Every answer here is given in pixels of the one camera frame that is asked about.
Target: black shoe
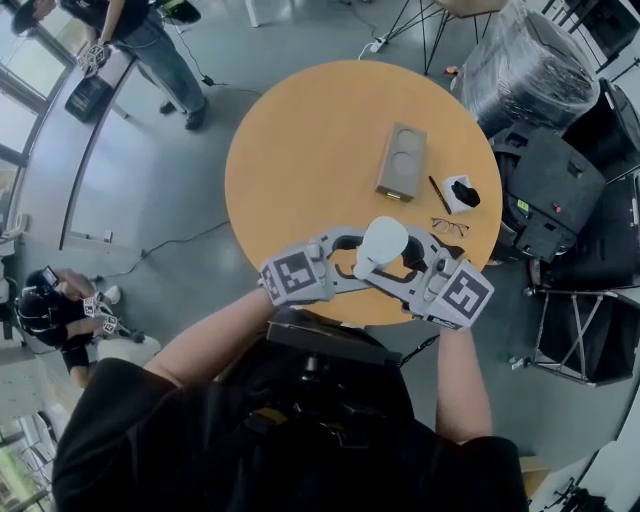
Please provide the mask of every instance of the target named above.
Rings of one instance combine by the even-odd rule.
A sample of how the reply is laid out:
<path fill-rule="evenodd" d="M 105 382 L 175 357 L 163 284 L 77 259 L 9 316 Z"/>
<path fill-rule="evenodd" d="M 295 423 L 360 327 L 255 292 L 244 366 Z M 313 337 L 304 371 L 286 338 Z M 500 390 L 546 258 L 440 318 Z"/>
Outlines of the black shoe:
<path fill-rule="evenodd" d="M 166 116 L 167 114 L 171 114 L 171 112 L 175 112 L 175 110 L 176 106 L 169 100 L 167 100 L 162 102 L 162 105 L 160 105 L 158 112 L 160 112 L 163 116 Z"/>
<path fill-rule="evenodd" d="M 200 110 L 196 110 L 195 112 L 190 112 L 187 114 L 187 122 L 184 124 L 184 127 L 187 130 L 197 130 L 202 126 L 204 122 L 205 115 L 207 113 L 207 107 L 209 106 L 209 102 L 207 99 L 204 99 L 204 105 Z"/>

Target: jeans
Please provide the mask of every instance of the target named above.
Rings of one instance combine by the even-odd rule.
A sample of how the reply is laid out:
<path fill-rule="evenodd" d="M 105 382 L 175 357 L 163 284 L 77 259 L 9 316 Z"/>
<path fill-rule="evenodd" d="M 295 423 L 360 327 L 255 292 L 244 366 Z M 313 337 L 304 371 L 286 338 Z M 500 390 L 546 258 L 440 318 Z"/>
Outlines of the jeans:
<path fill-rule="evenodd" d="M 142 25 L 116 42 L 121 50 L 135 55 L 143 65 L 149 67 L 153 77 L 139 67 L 142 75 L 154 85 L 171 92 L 187 112 L 195 112 L 205 105 L 200 84 L 189 66 L 180 56 L 173 41 L 162 27 L 162 18 L 151 10 Z"/>

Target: electrical cord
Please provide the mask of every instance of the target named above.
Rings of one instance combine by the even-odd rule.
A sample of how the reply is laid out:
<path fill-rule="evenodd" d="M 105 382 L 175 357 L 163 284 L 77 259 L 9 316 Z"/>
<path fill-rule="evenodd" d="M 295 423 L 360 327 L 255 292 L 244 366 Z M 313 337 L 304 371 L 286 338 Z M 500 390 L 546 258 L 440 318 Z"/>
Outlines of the electrical cord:
<path fill-rule="evenodd" d="M 426 339 L 425 341 L 423 341 L 422 343 L 420 343 L 420 345 L 418 345 L 413 352 L 409 353 L 408 355 L 406 355 L 405 357 L 402 358 L 402 361 L 400 361 L 398 363 L 398 368 L 402 368 L 406 363 L 408 363 L 413 356 L 415 356 L 416 354 L 419 354 L 420 352 L 422 352 L 425 348 L 430 347 L 431 345 L 434 344 L 434 342 L 440 337 L 439 334 L 436 334 L 435 336 L 431 336 L 431 338 Z"/>
<path fill-rule="evenodd" d="M 144 254 L 142 256 L 140 256 L 140 258 L 138 258 L 138 260 L 131 266 L 131 268 L 127 271 L 124 272 L 116 272 L 115 274 L 107 274 L 107 275 L 97 275 L 95 278 L 93 278 L 93 281 L 101 281 L 103 279 L 108 279 L 108 278 L 112 278 L 112 277 L 119 277 L 119 276 L 126 276 L 131 274 L 136 267 L 142 263 L 142 261 L 144 261 L 151 253 L 157 251 L 158 249 L 161 249 L 162 247 L 164 247 L 167 244 L 186 244 L 187 242 L 191 242 L 192 240 L 195 240 L 196 238 L 200 238 L 201 236 L 204 236 L 206 234 L 212 233 L 213 231 L 215 231 L 216 229 L 224 226 L 225 224 L 230 224 L 230 221 L 225 220 L 222 222 L 219 222 L 218 224 L 216 224 L 215 226 L 211 227 L 211 228 L 207 228 L 204 231 L 200 231 L 199 233 L 196 233 L 195 235 L 190 236 L 189 238 L 177 238 L 177 239 L 169 239 L 169 240 L 165 240 L 164 242 L 159 243 L 158 245 L 156 245 L 155 247 L 152 247 L 151 249 L 149 249 L 148 251 L 145 251 Z"/>
<path fill-rule="evenodd" d="M 191 48 L 189 48 L 189 45 L 187 45 L 187 42 L 184 40 L 184 37 L 182 37 L 182 34 L 180 33 L 180 30 L 178 30 L 178 26 L 173 22 L 173 19 L 171 19 L 169 17 L 169 22 L 171 23 L 171 25 L 173 25 L 173 28 L 176 31 L 176 34 L 178 34 L 178 37 L 180 38 L 180 41 L 182 41 L 182 44 L 184 45 L 184 47 L 187 49 L 187 52 L 189 52 L 189 57 L 191 57 L 191 60 L 193 61 L 193 63 L 196 65 L 196 69 L 198 70 L 198 73 L 200 73 L 200 76 L 202 77 L 202 82 L 205 85 L 208 85 L 209 87 L 211 86 L 219 86 L 219 87 L 228 87 L 229 89 L 235 89 L 237 91 L 242 91 L 242 92 L 249 92 L 251 94 L 257 94 L 258 96 L 262 96 L 261 92 L 258 91 L 254 91 L 253 89 L 243 89 L 241 87 L 234 87 L 232 85 L 229 85 L 227 83 L 224 82 L 215 82 L 215 80 L 213 80 L 213 78 L 211 78 L 208 75 L 205 75 L 202 70 L 200 69 L 200 65 L 198 64 L 198 61 L 196 60 L 196 58 L 194 57 L 193 53 L 191 52 Z"/>

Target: gray floor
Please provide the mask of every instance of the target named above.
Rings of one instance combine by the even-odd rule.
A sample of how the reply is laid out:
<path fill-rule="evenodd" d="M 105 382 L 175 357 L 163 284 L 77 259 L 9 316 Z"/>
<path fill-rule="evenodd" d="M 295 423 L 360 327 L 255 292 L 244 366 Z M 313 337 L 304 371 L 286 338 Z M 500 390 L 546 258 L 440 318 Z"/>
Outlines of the gray floor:
<path fill-rule="evenodd" d="M 372 40 L 371 28 L 337 3 L 256 3 L 263 22 L 259 29 L 250 27 L 240 0 L 201 0 L 196 4 L 203 20 L 184 38 L 200 67 L 214 80 L 264 92 L 314 64 L 357 58 L 364 44 Z M 415 11 L 418 2 L 413 3 Z M 359 16 L 380 27 L 376 31 L 380 35 L 389 30 L 400 5 L 375 0 L 355 7 Z M 429 48 L 438 21 L 433 18 L 427 22 Z M 479 26 L 484 27 L 484 19 Z M 174 39 L 186 55 L 181 42 Z M 447 25 L 432 65 L 434 79 L 446 87 L 448 80 L 437 73 L 447 65 L 461 65 L 474 44 L 471 20 Z M 368 58 L 421 71 L 419 26 Z M 108 119 L 86 173 L 73 231 L 101 235 L 104 229 L 111 229 L 115 243 L 150 248 L 226 220 L 227 151 L 257 95 L 227 87 L 209 88 L 206 94 L 211 102 L 206 129 L 187 133 L 181 116 L 161 118 L 157 114 L 160 93 L 134 74 L 119 100 L 132 120 L 115 115 Z M 78 250 L 60 253 L 32 241 L 20 247 L 20 256 L 21 274 L 51 264 L 73 267 L 91 276 L 105 275 L 126 270 L 134 262 L 125 256 Z M 631 382 L 593 390 L 535 370 L 512 372 L 506 361 L 511 354 L 531 349 L 540 307 L 521 294 L 527 283 L 524 266 L 489 268 L 486 275 L 496 294 L 474 335 L 491 395 L 496 433 L 514 440 L 523 453 L 541 455 L 553 467 L 604 445 L 617 427 Z M 107 282 L 112 283 L 125 293 L 126 317 L 165 343 L 195 320 L 251 289 L 255 271 L 226 224 L 190 243 L 165 246 L 135 272 Z M 390 349 L 407 352 L 434 328 L 411 322 L 371 332 Z M 405 367 L 417 417 L 427 425 L 434 423 L 436 352 L 435 346 L 425 350 Z M 59 355 L 46 357 L 63 371 Z"/>

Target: sneaker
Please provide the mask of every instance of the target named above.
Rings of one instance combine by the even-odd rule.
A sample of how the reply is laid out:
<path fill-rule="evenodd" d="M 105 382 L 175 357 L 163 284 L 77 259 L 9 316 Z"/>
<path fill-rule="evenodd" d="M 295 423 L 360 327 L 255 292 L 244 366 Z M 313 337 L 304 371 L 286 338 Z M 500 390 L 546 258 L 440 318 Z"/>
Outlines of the sneaker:
<path fill-rule="evenodd" d="M 184 124 L 184 127 L 187 130 L 197 130 L 204 123 L 204 118 L 207 113 L 207 107 L 209 106 L 209 102 L 207 98 L 204 99 L 204 105 L 200 110 L 196 110 L 195 112 L 190 112 L 187 114 L 187 122 Z"/>
<path fill-rule="evenodd" d="M 111 301 L 111 305 L 117 304 L 120 302 L 120 298 L 122 297 L 122 293 L 120 292 L 120 288 L 117 286 L 112 286 L 106 292 L 104 292 L 104 296 Z"/>
<path fill-rule="evenodd" d="M 160 112 L 163 116 L 166 116 L 167 114 L 171 114 L 171 112 L 175 112 L 175 110 L 176 106 L 169 100 L 167 100 L 162 102 L 162 105 L 160 105 L 158 112 Z"/>

